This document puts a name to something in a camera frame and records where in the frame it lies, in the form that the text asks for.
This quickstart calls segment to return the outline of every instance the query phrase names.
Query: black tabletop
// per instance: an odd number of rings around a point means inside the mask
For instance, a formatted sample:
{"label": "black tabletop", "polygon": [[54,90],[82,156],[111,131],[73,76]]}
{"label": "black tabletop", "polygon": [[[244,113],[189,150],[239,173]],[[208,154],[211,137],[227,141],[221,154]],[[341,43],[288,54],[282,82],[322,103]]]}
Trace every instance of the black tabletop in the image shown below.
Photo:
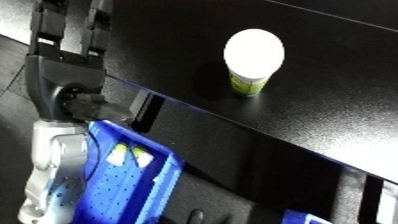
{"label": "black tabletop", "polygon": [[[63,46],[78,51],[89,1],[71,2]],[[28,35],[30,16],[22,17],[13,22]],[[115,77],[398,182],[394,30],[261,0],[119,0],[113,24],[107,68]],[[232,93],[222,57],[247,28],[273,32],[286,50],[252,99]]]}

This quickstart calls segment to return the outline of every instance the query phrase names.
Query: green label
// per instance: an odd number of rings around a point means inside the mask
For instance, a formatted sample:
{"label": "green label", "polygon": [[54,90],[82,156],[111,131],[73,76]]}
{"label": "green label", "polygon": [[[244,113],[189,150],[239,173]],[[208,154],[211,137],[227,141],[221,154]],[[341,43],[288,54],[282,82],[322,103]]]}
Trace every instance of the green label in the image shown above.
{"label": "green label", "polygon": [[260,90],[264,87],[266,81],[258,83],[245,83],[236,76],[231,75],[231,83],[232,83],[232,88],[236,92],[249,96],[260,92]]}

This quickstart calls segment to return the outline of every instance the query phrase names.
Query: paper cup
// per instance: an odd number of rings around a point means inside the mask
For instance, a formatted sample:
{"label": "paper cup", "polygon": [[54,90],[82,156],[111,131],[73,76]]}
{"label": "paper cup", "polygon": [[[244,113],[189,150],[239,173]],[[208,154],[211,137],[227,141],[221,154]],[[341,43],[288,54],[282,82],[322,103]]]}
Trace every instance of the paper cup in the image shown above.
{"label": "paper cup", "polygon": [[248,29],[233,35],[224,49],[232,89],[241,96],[255,96],[284,57],[281,40],[268,31]]}

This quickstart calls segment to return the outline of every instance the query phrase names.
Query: white cup lid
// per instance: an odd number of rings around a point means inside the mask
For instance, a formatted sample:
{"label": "white cup lid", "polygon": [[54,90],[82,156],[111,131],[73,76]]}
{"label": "white cup lid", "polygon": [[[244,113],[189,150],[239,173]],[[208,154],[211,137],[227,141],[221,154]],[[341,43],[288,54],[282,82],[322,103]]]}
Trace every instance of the white cup lid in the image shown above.
{"label": "white cup lid", "polygon": [[269,78],[282,65],[284,57],[281,40],[260,29],[236,33],[224,49],[228,68],[248,79]]}

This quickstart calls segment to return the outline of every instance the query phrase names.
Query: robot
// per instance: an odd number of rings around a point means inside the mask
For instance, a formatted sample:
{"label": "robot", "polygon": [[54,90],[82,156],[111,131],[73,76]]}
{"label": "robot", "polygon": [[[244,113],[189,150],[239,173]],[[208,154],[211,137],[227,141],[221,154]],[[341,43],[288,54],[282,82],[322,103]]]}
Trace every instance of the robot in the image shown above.
{"label": "robot", "polygon": [[93,0],[85,21],[81,54],[60,49],[68,0],[36,0],[31,44],[26,56],[26,85],[40,120],[34,124],[33,171],[22,223],[70,223],[85,188],[87,121],[129,122],[130,111],[101,95],[106,70],[112,0]]}

